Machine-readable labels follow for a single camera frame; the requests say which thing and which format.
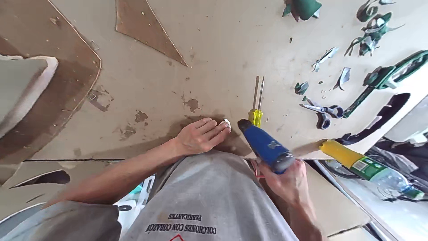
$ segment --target screwdriver handle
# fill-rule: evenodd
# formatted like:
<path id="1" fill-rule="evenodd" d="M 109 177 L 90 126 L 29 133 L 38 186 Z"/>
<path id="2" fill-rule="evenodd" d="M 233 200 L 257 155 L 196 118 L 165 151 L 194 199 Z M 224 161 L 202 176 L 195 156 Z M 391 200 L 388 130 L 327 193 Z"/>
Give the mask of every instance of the screwdriver handle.
<path id="1" fill-rule="evenodd" d="M 248 113 L 248 120 L 255 125 L 256 127 L 260 127 L 262 124 L 262 110 L 253 109 Z"/>

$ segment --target wooden surface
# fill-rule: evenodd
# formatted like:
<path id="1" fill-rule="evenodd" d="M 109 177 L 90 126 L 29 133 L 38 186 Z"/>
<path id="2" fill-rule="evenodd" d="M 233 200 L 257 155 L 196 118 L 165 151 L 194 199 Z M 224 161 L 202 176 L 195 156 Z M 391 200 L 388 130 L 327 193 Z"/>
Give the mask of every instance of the wooden surface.
<path id="1" fill-rule="evenodd" d="M 282 0 L 173 1 L 150 0 L 155 15 L 183 55 L 188 68 L 156 50 L 114 30 L 114 0 L 54 0 L 55 6 L 99 49 L 103 60 L 96 90 L 100 111 L 86 101 L 65 129 L 34 159 L 127 158 L 159 145 L 179 132 L 189 117 L 226 117 L 236 131 L 236 153 L 248 155 L 237 121 L 252 108 L 255 78 L 265 77 L 262 128 L 305 158 L 328 158 L 312 152 L 317 142 L 363 130 L 395 90 L 377 90 L 348 119 L 333 119 L 318 130 L 317 116 L 299 106 L 296 82 L 309 82 L 306 95 L 326 106 L 347 108 L 365 89 L 364 77 L 378 66 L 391 66 L 416 51 L 427 49 L 425 9 L 428 2 L 410 0 L 381 6 L 393 11 L 390 27 L 374 56 L 343 57 L 350 42 L 362 36 L 355 14 L 365 0 L 323 0 L 319 19 L 296 23 L 281 17 Z M 311 65 L 328 49 L 339 47 L 321 64 Z M 343 67 L 351 68 L 345 91 L 335 89 Z M 428 92 L 427 69 L 406 79 L 412 89 L 409 104 L 383 130 L 350 146 L 365 152 Z"/>
<path id="2" fill-rule="evenodd" d="M 75 113 L 101 69 L 97 54 L 48 0 L 0 2 L 0 54 L 56 57 L 49 85 L 0 139 L 0 163 L 20 163 L 44 147 Z"/>

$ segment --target white surface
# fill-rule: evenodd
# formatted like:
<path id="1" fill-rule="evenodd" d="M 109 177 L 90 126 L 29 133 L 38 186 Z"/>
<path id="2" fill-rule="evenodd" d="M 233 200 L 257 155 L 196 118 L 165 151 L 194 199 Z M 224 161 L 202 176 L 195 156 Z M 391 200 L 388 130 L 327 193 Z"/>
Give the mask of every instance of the white surface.
<path id="1" fill-rule="evenodd" d="M 385 137 L 395 142 L 405 142 L 416 138 L 419 142 L 426 141 L 425 137 L 417 137 L 428 130 L 428 97 L 425 97 L 413 110 L 401 119 Z"/>
<path id="2" fill-rule="evenodd" d="M 382 201 L 387 197 L 369 182 L 337 177 L 364 202 L 383 222 L 405 241 L 428 241 L 428 203 L 394 203 Z"/>

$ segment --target person's right hand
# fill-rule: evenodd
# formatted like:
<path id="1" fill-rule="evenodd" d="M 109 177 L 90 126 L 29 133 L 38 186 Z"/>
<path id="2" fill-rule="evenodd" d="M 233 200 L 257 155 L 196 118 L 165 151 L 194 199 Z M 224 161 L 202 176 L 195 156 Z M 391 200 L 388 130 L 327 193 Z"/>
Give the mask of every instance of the person's right hand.
<path id="1" fill-rule="evenodd" d="M 224 141 L 231 128 L 227 122 L 217 125 L 209 117 L 188 124 L 172 139 L 178 156 L 204 153 Z"/>
<path id="2" fill-rule="evenodd" d="M 266 183 L 274 193 L 291 205 L 311 203 L 309 199 L 308 180 L 305 163 L 296 161 L 283 174 L 275 174 L 270 167 L 262 162 L 259 168 L 266 178 Z"/>

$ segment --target triangular board piece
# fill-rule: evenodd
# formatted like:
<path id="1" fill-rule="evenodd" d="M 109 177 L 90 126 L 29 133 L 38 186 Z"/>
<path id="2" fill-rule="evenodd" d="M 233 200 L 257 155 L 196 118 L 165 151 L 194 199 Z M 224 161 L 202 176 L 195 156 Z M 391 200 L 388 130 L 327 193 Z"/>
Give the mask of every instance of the triangular board piece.
<path id="1" fill-rule="evenodd" d="M 116 31 L 137 39 L 187 67 L 146 0 L 116 0 Z"/>

